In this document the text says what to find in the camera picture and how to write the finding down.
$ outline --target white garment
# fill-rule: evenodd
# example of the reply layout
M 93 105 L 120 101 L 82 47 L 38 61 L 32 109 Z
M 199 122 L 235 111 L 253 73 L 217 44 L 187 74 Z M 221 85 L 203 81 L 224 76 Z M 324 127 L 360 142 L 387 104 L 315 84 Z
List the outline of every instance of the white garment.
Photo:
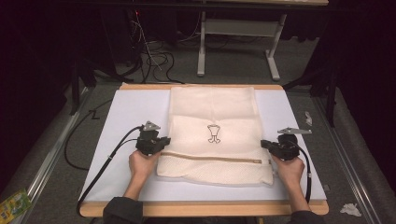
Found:
M 273 183 L 253 88 L 175 87 L 157 174 L 217 184 Z

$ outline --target table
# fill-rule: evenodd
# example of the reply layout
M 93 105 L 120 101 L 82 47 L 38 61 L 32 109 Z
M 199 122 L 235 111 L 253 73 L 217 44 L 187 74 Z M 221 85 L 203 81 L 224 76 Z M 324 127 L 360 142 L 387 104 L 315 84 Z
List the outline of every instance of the table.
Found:
M 278 4 L 278 5 L 304 5 L 304 6 L 327 6 L 328 0 L 216 0 L 215 2 L 237 2 L 237 3 L 258 3 L 258 4 Z M 201 43 L 198 55 L 198 77 L 205 75 L 205 36 L 207 34 L 217 35 L 250 35 L 267 36 L 273 38 L 270 49 L 265 51 L 265 58 L 268 62 L 272 79 L 279 81 L 280 76 L 276 68 L 274 54 L 283 26 L 285 25 L 287 14 L 282 14 L 279 21 L 236 21 L 207 19 L 205 11 L 201 13 Z
M 121 86 L 120 90 L 116 92 L 107 116 L 83 191 L 91 183 L 114 146 L 133 127 L 144 124 L 149 119 L 162 127 L 159 130 L 159 136 L 166 136 L 166 111 L 169 103 L 169 100 L 166 99 L 173 86 L 180 85 Z M 246 85 L 216 86 L 246 87 Z M 275 141 L 278 136 L 275 130 L 287 126 L 297 128 L 286 93 L 280 86 L 249 86 L 254 87 L 256 91 L 256 99 L 264 123 L 264 139 Z M 137 136 L 138 133 L 131 134 L 131 138 Z M 297 137 L 300 147 L 309 155 L 304 139 L 301 136 Z M 134 144 L 127 143 L 119 150 L 113 162 L 109 164 L 102 177 L 87 195 L 80 207 L 80 213 L 83 216 L 101 217 L 106 204 L 114 196 L 123 194 L 130 178 L 128 156 L 132 152 Z M 313 188 L 310 206 L 315 213 L 325 215 L 329 211 L 326 196 L 313 164 L 311 169 Z M 303 190 L 306 188 L 305 176 L 302 179 L 302 188 Z M 287 192 L 278 178 L 275 178 L 273 186 L 261 184 L 226 187 L 200 185 L 182 179 L 152 175 L 142 189 L 139 200 L 144 202 L 144 217 L 260 217 L 291 214 Z

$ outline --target hand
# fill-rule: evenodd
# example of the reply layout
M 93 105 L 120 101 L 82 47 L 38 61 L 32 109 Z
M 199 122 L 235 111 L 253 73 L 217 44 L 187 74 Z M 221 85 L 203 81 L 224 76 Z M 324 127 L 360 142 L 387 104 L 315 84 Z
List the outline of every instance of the hand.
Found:
M 140 190 L 154 170 L 160 155 L 161 152 L 157 152 L 152 156 L 146 156 L 139 150 L 136 150 L 129 156 L 129 168 L 132 177 L 127 190 L 125 190 L 124 197 L 134 200 L 139 198 Z
M 300 186 L 301 176 L 305 168 L 303 161 L 298 157 L 291 161 L 282 161 L 274 155 L 273 159 L 277 164 L 279 177 L 288 191 L 291 212 L 310 211 L 311 209 Z

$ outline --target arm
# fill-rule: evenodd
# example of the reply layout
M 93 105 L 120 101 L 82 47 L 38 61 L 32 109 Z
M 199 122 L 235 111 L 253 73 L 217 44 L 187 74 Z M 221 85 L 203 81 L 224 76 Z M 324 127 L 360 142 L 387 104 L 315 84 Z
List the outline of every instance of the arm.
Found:
M 113 198 L 104 210 L 106 224 L 139 224 L 143 217 L 143 203 L 139 202 L 140 190 L 154 170 L 160 153 L 146 156 L 136 150 L 129 156 L 131 180 L 123 197 Z
M 322 217 L 311 212 L 311 208 L 305 200 L 305 196 L 300 186 L 300 180 L 304 171 L 304 163 L 300 158 L 294 158 L 291 161 L 282 161 L 273 156 L 277 164 L 280 179 L 283 181 L 289 194 L 291 221 L 289 224 L 324 223 Z

